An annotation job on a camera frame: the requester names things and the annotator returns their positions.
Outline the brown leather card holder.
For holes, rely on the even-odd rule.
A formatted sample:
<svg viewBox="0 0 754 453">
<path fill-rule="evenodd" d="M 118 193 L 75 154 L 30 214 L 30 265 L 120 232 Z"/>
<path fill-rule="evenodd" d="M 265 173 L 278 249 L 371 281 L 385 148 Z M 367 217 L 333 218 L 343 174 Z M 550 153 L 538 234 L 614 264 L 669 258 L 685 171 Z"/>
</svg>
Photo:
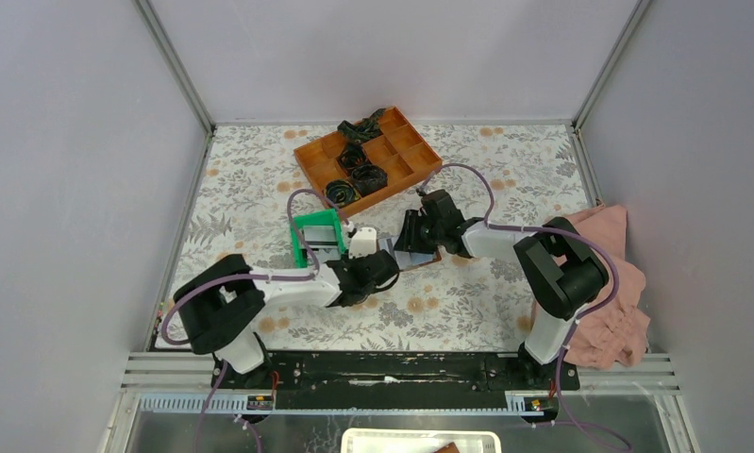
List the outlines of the brown leather card holder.
<svg viewBox="0 0 754 453">
<path fill-rule="evenodd" d="M 434 254 L 422 254 L 394 250 L 392 253 L 401 272 L 406 272 L 419 267 L 427 266 L 441 260 L 440 252 Z"/>
</svg>

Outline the green plastic card box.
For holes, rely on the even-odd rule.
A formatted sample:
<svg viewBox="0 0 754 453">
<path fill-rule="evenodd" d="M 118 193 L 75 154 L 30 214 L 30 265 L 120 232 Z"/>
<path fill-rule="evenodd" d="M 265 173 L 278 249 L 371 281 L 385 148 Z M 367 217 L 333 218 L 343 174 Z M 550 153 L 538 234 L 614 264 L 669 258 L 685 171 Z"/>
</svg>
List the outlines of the green plastic card box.
<svg viewBox="0 0 754 453">
<path fill-rule="evenodd" d="M 347 251 L 343 239 L 341 221 L 335 210 L 322 210 L 293 218 L 292 236 L 293 261 L 296 267 L 313 265 L 304 240 L 321 262 L 339 260 Z"/>
</svg>

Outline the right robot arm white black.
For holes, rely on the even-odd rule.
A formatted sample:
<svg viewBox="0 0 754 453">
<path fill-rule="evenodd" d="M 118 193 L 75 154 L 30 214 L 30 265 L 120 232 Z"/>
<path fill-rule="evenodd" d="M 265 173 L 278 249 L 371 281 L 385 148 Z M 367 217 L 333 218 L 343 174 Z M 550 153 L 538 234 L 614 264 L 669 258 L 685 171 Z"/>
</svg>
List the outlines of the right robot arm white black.
<svg viewBox="0 0 754 453">
<path fill-rule="evenodd" d="M 421 207 L 407 210 L 394 250 L 433 254 L 444 249 L 462 258 L 486 258 L 520 265 L 539 309 L 521 346 L 517 364 L 523 384 L 540 389 L 555 376 L 575 325 L 606 286 L 618 291 L 618 270 L 610 255 L 578 234 L 563 217 L 544 226 L 500 226 L 466 218 L 450 194 L 421 195 Z"/>
</svg>

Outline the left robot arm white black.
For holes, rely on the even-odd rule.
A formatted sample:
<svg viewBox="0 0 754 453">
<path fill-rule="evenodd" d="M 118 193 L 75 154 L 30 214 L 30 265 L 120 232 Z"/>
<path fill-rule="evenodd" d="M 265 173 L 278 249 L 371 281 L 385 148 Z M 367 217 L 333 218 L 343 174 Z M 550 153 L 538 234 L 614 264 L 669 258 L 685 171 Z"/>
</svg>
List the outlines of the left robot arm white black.
<svg viewBox="0 0 754 453">
<path fill-rule="evenodd" d="M 268 378 L 270 366 L 252 327 L 263 309 L 356 306 L 391 289 L 399 274 L 386 250 L 294 269 L 252 267 L 243 255 L 228 255 L 176 290 L 160 336 L 169 345 L 188 346 L 195 355 L 214 356 L 233 369 L 242 385 L 256 388 Z"/>
</svg>

